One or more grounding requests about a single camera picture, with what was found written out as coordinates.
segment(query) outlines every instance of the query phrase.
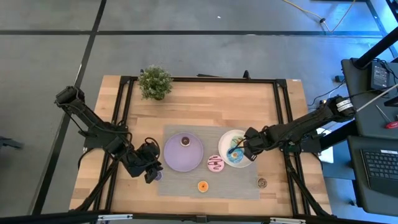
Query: white bowl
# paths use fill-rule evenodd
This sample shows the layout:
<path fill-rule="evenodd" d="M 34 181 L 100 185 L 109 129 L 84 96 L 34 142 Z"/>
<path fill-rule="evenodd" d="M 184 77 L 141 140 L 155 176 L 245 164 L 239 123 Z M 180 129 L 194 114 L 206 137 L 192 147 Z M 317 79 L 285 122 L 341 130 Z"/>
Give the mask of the white bowl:
<path fill-rule="evenodd" d="M 220 141 L 218 141 L 218 153 L 220 154 L 224 162 L 230 165 L 231 167 L 236 167 L 236 168 L 247 167 L 252 163 L 252 161 L 250 161 L 246 156 L 243 155 L 243 158 L 237 163 L 232 162 L 227 157 L 228 150 L 231 149 L 232 139 L 236 136 L 244 138 L 244 131 L 230 130 L 226 132 L 224 135 L 222 135 Z M 241 151 L 243 153 L 244 149 L 235 149 L 235 152 L 236 151 Z"/>

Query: keyboard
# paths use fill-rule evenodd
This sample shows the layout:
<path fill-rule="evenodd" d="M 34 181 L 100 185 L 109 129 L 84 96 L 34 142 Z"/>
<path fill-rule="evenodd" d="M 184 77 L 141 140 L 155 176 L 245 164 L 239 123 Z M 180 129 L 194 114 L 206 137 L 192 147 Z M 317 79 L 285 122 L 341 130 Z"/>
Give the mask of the keyboard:
<path fill-rule="evenodd" d="M 398 197 L 398 151 L 362 149 L 361 153 L 369 187 Z"/>

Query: small round snack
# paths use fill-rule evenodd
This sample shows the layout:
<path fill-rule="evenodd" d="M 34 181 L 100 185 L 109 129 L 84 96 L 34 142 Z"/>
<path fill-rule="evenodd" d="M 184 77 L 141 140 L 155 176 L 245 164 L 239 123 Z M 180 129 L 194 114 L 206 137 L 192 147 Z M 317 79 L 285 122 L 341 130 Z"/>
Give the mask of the small round snack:
<path fill-rule="evenodd" d="M 207 168 L 212 172 L 220 172 L 224 169 L 224 160 L 219 155 L 212 155 L 207 160 Z"/>
<path fill-rule="evenodd" d="M 267 187 L 267 180 L 264 178 L 259 178 L 257 180 L 257 187 L 259 187 L 260 189 L 264 189 Z"/>
<path fill-rule="evenodd" d="M 157 171 L 157 176 L 155 177 L 155 180 L 162 180 L 163 173 L 162 171 Z"/>
<path fill-rule="evenodd" d="M 209 184 L 206 181 L 201 181 L 198 183 L 198 190 L 202 193 L 205 193 L 209 189 Z"/>
<path fill-rule="evenodd" d="M 234 152 L 231 154 L 226 152 L 226 157 L 228 160 L 234 164 L 238 164 L 242 161 L 244 154 L 243 154 L 243 149 L 235 149 Z"/>
<path fill-rule="evenodd" d="M 189 140 L 188 137 L 182 137 L 181 138 L 181 145 L 182 146 L 187 147 L 187 146 L 189 146 L 190 143 L 191 143 L 191 141 Z"/>

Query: concrete floor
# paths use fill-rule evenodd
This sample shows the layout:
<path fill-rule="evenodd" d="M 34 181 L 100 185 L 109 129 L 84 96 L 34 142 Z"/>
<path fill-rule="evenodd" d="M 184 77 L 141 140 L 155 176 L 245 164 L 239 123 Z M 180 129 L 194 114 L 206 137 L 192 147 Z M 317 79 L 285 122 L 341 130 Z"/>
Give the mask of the concrete floor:
<path fill-rule="evenodd" d="M 349 3 L 295 1 L 325 16 L 330 27 Z M 372 1 L 387 31 L 396 22 L 386 4 Z M 100 1 L 0 1 L 0 30 L 91 30 Z M 322 28 L 282 1 L 108 1 L 100 30 L 305 30 Z M 339 31 L 375 31 L 367 5 L 356 3 Z M 81 85 L 94 107 L 103 75 L 138 75 L 141 68 L 161 65 L 174 76 L 198 73 L 254 78 L 303 80 L 307 102 L 337 86 L 340 60 L 359 57 L 379 37 L 112 35 L 97 36 Z M 0 151 L 0 217 L 25 215 L 58 128 L 61 111 L 55 95 L 72 85 L 88 41 L 87 35 L 0 35 L 0 135 L 25 143 L 23 151 Z M 392 60 L 390 51 L 380 58 Z M 335 94 L 346 95 L 342 87 Z M 83 138 L 70 125 L 57 164 L 45 213 L 65 212 L 77 174 Z M 398 222 L 367 214 L 347 204 L 353 199 L 347 180 L 326 179 L 335 215 L 341 218 Z"/>

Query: green plant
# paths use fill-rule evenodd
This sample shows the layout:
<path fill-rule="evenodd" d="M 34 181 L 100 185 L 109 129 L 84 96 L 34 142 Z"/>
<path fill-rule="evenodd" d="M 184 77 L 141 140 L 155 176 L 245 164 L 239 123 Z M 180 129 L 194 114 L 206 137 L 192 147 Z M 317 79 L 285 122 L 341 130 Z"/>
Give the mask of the green plant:
<path fill-rule="evenodd" d="M 171 92 L 173 79 L 163 68 L 151 65 L 138 78 L 143 99 L 162 100 Z"/>

